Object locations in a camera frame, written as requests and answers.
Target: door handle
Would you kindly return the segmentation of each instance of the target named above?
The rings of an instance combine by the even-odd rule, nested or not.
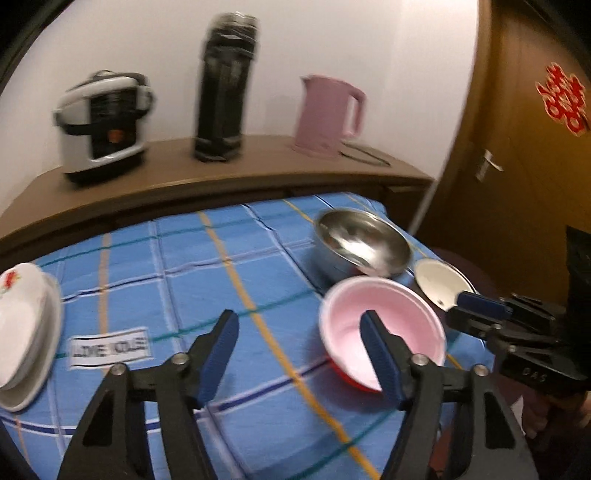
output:
[[[492,153],[488,150],[485,150],[484,156],[482,157],[482,163],[480,164],[480,168],[478,172],[476,172],[476,179],[478,181],[484,181],[484,177],[486,177],[486,172],[490,167],[493,167],[497,171],[505,171],[503,167],[497,165],[495,162],[492,161]]]

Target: wooden shelf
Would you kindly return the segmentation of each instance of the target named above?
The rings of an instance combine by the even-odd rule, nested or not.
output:
[[[424,190],[432,182],[383,153],[391,168],[308,157],[293,151],[290,142],[290,137],[246,137],[243,155],[228,163],[195,160],[190,138],[152,142],[143,165],[89,187],[74,186],[60,168],[48,171],[0,216],[0,271],[161,215],[363,186]]]

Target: hand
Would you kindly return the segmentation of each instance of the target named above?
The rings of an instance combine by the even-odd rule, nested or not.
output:
[[[556,406],[562,410],[573,412],[573,424],[584,428],[591,420],[591,395],[574,395],[569,398],[556,399],[543,396],[533,390],[527,390],[523,395],[523,414],[521,426],[525,435],[535,438],[548,425],[550,407]]]

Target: white wall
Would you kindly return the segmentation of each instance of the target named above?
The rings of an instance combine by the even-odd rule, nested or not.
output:
[[[291,134],[300,76],[341,78],[368,95],[361,140],[438,177],[463,111],[478,0],[76,0],[39,36],[0,96],[0,212],[60,163],[51,110],[89,73],[146,74],[157,95],[150,140],[193,132],[200,52],[211,18],[260,19],[246,133]]]

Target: white plate with red flower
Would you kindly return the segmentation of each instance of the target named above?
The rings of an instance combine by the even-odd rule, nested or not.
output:
[[[0,407],[18,411],[44,385],[62,325],[61,292],[51,275],[19,264],[0,275]]]

